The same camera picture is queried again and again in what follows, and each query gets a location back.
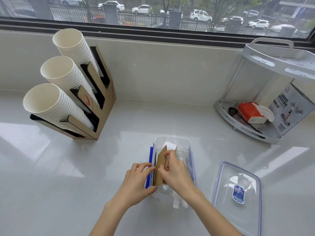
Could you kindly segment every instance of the brown cardboard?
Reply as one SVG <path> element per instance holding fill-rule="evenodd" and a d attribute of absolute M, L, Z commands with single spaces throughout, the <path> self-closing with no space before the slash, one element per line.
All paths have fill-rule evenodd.
<path fill-rule="evenodd" d="M 87 139 L 87 140 L 97 140 L 104 128 L 104 125 L 106 123 L 106 120 L 110 114 L 110 111 L 116 101 L 116 93 L 114 89 L 114 83 L 112 82 L 112 78 L 108 72 L 108 69 L 105 65 L 104 59 L 102 55 L 100 54 L 100 51 L 98 47 L 96 46 L 97 50 L 97 59 L 101 60 L 104 69 L 107 72 L 108 78 L 110 79 L 110 83 L 108 85 L 108 88 L 105 87 L 102 80 L 100 79 L 100 75 L 95 70 L 93 64 L 89 62 L 88 65 L 85 65 L 84 71 L 87 73 L 87 76 L 90 75 L 92 78 L 92 83 L 94 82 L 96 85 L 96 89 L 99 89 L 99 94 L 103 95 L 105 102 L 102 108 L 100 108 L 96 102 L 92 99 L 92 97 L 89 95 L 89 93 L 86 91 L 86 89 L 83 86 L 80 86 L 78 90 L 71 89 L 71 92 L 91 111 L 91 113 L 87 114 L 87 117 L 92 121 L 92 123 L 96 127 L 96 131 L 92 131 L 87 126 L 85 126 L 83 123 L 81 123 L 78 119 L 73 117 L 72 115 L 69 115 L 67 120 L 62 121 L 62 123 L 72 129 L 73 131 L 76 131 L 78 134 L 72 134 L 71 132 L 67 132 L 66 130 L 63 130 L 59 127 L 56 127 L 52 123 L 49 123 L 39 117 L 36 117 L 33 119 L 31 115 L 31 119 L 34 121 L 41 123 L 55 131 L 58 131 L 68 137 L 71 137 L 73 139 Z"/>
<path fill-rule="evenodd" d="M 157 168 L 154 171 L 154 179 L 153 179 L 153 185 L 156 185 L 156 186 L 163 184 L 163 178 L 157 169 L 158 167 L 160 167 L 161 165 L 165 165 L 166 163 L 166 156 L 164 156 L 165 152 L 166 152 L 166 146 L 162 149 L 162 151 L 157 156 L 158 158 L 155 164 Z"/>

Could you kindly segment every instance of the clear plastic container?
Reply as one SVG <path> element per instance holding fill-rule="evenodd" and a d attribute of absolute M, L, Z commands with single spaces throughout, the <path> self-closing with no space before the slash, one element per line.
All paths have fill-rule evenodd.
<path fill-rule="evenodd" d="M 152 163 L 154 166 L 155 157 L 158 156 L 166 141 L 169 141 L 177 145 L 176 158 L 183 159 L 187 166 L 187 170 L 190 174 L 192 181 L 194 182 L 195 186 L 197 186 L 194 156 L 192 153 L 191 142 L 188 139 L 176 137 L 157 137 L 153 143 L 153 147 L 151 147 L 150 149 L 149 162 Z M 153 172 L 148 175 L 146 181 L 146 188 L 151 187 L 152 185 Z M 169 188 L 168 186 L 163 187 L 163 185 L 160 185 L 156 192 L 152 194 L 152 196 L 160 199 L 163 202 L 173 202 L 174 198 L 171 195 L 171 191 L 172 191 L 171 188 Z"/>
<path fill-rule="evenodd" d="M 243 235 L 261 235 L 261 182 L 256 175 L 223 162 L 216 181 L 213 205 Z"/>

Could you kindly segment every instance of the shelf handle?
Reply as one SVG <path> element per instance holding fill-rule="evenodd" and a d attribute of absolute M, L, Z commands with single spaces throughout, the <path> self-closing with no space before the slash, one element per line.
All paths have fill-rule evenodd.
<path fill-rule="evenodd" d="M 259 41 L 287 44 L 290 49 L 293 49 L 293 46 L 294 46 L 294 43 L 288 39 L 275 39 L 275 38 L 265 38 L 265 37 L 260 37 L 260 38 L 254 39 L 251 42 L 251 44 L 254 44 L 254 43 L 259 42 Z"/>

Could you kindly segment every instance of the hand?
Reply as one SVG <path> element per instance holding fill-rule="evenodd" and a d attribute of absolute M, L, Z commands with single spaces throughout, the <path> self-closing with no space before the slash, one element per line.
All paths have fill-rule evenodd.
<path fill-rule="evenodd" d="M 176 153 L 174 150 L 170 150 L 164 153 L 164 156 L 168 156 L 165 167 L 161 165 L 158 169 L 163 180 L 183 199 L 184 195 L 192 190 L 195 190 L 195 185 L 192 182 L 188 173 L 185 163 L 176 159 Z"/>
<path fill-rule="evenodd" d="M 157 190 L 157 186 L 152 186 L 148 189 L 144 188 L 144 183 L 156 167 L 151 167 L 149 162 L 134 163 L 130 170 L 127 171 L 125 179 L 114 195 L 112 201 L 124 204 L 126 207 L 131 207 L 140 203 L 144 198 Z"/>

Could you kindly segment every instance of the countertop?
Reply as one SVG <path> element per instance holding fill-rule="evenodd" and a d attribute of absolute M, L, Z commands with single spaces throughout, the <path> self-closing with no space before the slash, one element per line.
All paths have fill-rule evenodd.
<path fill-rule="evenodd" d="M 0 229 L 3 236 L 88 235 L 132 163 L 158 136 L 192 142 L 198 187 L 211 200 L 220 163 L 262 181 L 262 235 L 312 235 L 315 115 L 276 145 L 233 131 L 213 107 L 116 100 L 98 141 L 73 140 L 29 119 L 25 92 L 0 92 Z M 148 197 L 115 235 L 208 235 L 195 212 Z"/>

